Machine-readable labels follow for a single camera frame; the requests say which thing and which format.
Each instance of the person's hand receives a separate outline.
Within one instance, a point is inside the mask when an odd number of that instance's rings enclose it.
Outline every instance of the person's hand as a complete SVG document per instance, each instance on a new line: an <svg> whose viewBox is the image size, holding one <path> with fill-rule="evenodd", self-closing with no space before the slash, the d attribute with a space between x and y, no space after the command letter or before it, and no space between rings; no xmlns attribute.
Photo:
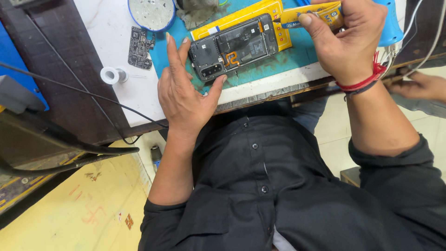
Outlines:
<svg viewBox="0 0 446 251"><path fill-rule="evenodd" d="M312 0L321 4L332 0ZM340 85L358 84L373 74L373 55L380 40L387 7L372 0L342 0L347 30L336 35L314 14L302 14L299 22L314 42L322 68Z"/></svg>
<svg viewBox="0 0 446 251"><path fill-rule="evenodd" d="M400 70L406 74L407 68ZM446 79L437 76L429 76L421 72L409 75L413 81L403 81L402 84L390 84L387 86L390 92L398 93L409 99L437 100L446 104Z"/></svg>
<svg viewBox="0 0 446 251"><path fill-rule="evenodd" d="M207 96L195 90L186 72L185 63L190 40L185 38L177 50L175 40L166 33L169 67L164 68L158 81L158 99L169 121L169 132L185 139L196 140L201 128L217 108L226 75L215 79Z"/></svg>

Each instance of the orange flex cable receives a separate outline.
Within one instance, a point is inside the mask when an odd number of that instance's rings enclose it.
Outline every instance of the orange flex cable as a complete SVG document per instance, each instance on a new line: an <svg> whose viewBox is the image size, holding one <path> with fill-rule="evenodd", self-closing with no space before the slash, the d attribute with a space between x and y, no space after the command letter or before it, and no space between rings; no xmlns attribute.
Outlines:
<svg viewBox="0 0 446 251"><path fill-rule="evenodd" d="M234 59L236 59L236 58L237 58L237 53L235 51L226 54L227 65L225 65L225 67L229 65L229 62L231 62L231 64L237 64L237 66L240 66L240 62L234 61Z"/></svg>

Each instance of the blue repair mat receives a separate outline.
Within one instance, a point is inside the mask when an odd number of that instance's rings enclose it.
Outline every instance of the blue repair mat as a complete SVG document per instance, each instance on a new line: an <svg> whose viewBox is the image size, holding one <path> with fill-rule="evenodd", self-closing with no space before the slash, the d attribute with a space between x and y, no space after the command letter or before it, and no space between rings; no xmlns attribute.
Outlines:
<svg viewBox="0 0 446 251"><path fill-rule="evenodd" d="M226 4L220 6L218 12L211 16L211 18L202 25L209 24L217 19L225 17L256 2L258 1L229 0ZM298 4L295 0L283 0L282 3L285 9L298 7ZM303 67L305 65L317 62L318 58L316 57L314 44L308 32L305 31L303 28L289 29L288 31L293 47L280 51L273 57L237 70L238 76L234 72L228 74L228 79L223 85L223 89L234 87L239 84L248 83L257 79L262 79L264 77L268 77L277 73ZM178 17L176 17L175 23L168 32L175 38L175 42L177 43L178 47L181 45L181 42L186 36L191 38L189 31L186 30L184 22ZM156 34L156 44L154 49L150 51L150 56L152 57L153 65L157 72L158 78L160 78L163 69L169 66L164 33ZM187 59L186 62L186 70L190 74L192 74L192 76L196 75L189 59ZM202 94L204 94L204 92L207 92L211 86L211 84L209 83L201 82L198 77L192 79L191 82L195 86L195 89Z"/></svg>

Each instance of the red thread bracelet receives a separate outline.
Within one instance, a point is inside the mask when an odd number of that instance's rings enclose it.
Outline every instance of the red thread bracelet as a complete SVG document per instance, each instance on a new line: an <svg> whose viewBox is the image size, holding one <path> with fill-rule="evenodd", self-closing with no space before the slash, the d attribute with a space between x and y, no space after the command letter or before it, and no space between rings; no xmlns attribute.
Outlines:
<svg viewBox="0 0 446 251"><path fill-rule="evenodd" d="M378 53L379 52L377 51L373 55L373 74L369 78L367 78L366 80L364 80L358 84L349 85L349 86L342 86L336 81L337 86L339 86L341 88L341 90L343 90L345 92L352 92L352 91L356 91L361 88L364 88L365 86L369 85L373 81L377 80L380 77L380 75L383 74L387 69L387 67L382 66L378 63Z"/></svg>

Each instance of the white spool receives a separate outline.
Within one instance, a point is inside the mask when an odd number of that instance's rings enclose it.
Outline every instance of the white spool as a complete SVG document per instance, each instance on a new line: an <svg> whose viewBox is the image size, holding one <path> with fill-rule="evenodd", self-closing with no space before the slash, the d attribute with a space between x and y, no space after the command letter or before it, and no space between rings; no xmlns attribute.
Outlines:
<svg viewBox="0 0 446 251"><path fill-rule="evenodd" d="M116 69L106 66L101 70L101 78L106 84L123 83L128 80L128 72L123 67Z"/></svg>

